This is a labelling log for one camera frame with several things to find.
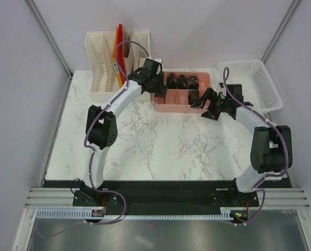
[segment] white wall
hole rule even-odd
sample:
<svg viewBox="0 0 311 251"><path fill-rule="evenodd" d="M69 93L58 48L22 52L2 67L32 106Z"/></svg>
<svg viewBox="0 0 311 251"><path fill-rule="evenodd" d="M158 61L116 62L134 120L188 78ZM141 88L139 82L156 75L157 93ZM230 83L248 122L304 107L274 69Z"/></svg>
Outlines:
<svg viewBox="0 0 311 251"><path fill-rule="evenodd" d="M284 107L272 118L292 130L292 181L311 206L311 0L302 1L266 64Z"/></svg>
<svg viewBox="0 0 311 251"><path fill-rule="evenodd" d="M69 67L90 69L88 31L150 30L165 67L260 59L292 0L35 0Z"/></svg>
<svg viewBox="0 0 311 251"><path fill-rule="evenodd" d="M67 85L25 3L0 1L0 251L39 183Z"/></svg>

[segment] pink divided container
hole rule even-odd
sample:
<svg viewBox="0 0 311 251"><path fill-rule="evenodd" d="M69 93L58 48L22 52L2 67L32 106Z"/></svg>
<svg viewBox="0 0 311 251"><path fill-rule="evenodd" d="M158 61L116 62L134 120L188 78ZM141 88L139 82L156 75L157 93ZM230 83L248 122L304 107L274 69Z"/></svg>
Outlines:
<svg viewBox="0 0 311 251"><path fill-rule="evenodd" d="M177 77L185 75L187 78L190 76L197 76L199 83L199 96L201 97L207 88L211 87L212 81L210 74L207 72L165 72L165 83L167 76L175 73ZM188 104L189 89L167 89L165 98L154 98L154 107L158 112L180 112L180 113L203 113L206 109L193 109Z"/></svg>

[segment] label on book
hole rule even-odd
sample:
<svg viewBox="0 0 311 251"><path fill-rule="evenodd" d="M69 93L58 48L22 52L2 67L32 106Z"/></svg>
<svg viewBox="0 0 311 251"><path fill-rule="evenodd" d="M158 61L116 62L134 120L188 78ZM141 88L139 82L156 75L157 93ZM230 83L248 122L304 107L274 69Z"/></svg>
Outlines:
<svg viewBox="0 0 311 251"><path fill-rule="evenodd" d="M116 62L114 62L114 68L115 68L116 74L119 74L119 69L118 69L118 65Z"/></svg>

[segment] gray floor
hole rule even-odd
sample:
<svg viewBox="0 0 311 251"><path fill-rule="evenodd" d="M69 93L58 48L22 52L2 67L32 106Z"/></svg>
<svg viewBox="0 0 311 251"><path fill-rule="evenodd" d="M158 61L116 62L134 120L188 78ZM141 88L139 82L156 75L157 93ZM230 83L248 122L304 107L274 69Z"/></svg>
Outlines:
<svg viewBox="0 0 311 251"><path fill-rule="evenodd" d="M36 220L53 234L76 220ZM263 211L248 226L217 221L125 220L113 225L78 225L56 237L32 234L28 250L308 250L296 212Z"/></svg>

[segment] white marble table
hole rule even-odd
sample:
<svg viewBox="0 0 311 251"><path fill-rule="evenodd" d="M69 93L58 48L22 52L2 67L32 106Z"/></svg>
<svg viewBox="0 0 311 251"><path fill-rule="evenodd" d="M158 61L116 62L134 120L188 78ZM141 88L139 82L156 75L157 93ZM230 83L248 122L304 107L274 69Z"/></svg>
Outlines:
<svg viewBox="0 0 311 251"><path fill-rule="evenodd" d="M210 72L212 81L218 82L215 69L195 70ZM99 105L89 95L92 78L92 71L75 71L46 180L83 179L86 174L87 111L90 105ZM105 179L229 180L250 164L252 135L226 114L211 121L199 114L159 113L153 103L133 103L122 112L117 127Z"/></svg>

